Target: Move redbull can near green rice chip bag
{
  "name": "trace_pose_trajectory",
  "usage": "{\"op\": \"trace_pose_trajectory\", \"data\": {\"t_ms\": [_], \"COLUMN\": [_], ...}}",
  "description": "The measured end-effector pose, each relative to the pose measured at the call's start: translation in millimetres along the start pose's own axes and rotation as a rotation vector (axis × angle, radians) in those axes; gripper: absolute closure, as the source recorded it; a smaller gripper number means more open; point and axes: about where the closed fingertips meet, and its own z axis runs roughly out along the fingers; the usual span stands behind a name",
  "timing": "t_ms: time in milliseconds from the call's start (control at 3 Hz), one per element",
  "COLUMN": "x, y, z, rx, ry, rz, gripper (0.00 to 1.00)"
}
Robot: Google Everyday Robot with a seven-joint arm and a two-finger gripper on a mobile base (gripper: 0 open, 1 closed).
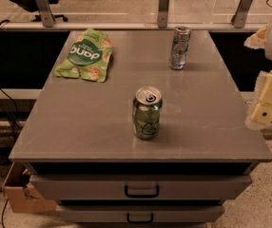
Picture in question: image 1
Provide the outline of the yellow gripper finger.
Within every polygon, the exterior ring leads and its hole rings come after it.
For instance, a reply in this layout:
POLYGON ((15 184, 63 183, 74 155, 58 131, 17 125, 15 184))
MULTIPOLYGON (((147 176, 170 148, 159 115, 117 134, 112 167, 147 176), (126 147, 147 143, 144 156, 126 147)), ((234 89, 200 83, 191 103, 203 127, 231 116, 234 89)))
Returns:
POLYGON ((257 78, 254 98, 250 104, 245 125, 252 130, 262 130, 272 122, 272 70, 261 71, 257 78))
POLYGON ((252 49, 264 48, 267 28, 268 25, 265 25, 264 27, 257 30, 255 33, 253 33, 244 41, 243 45, 247 48, 252 49))

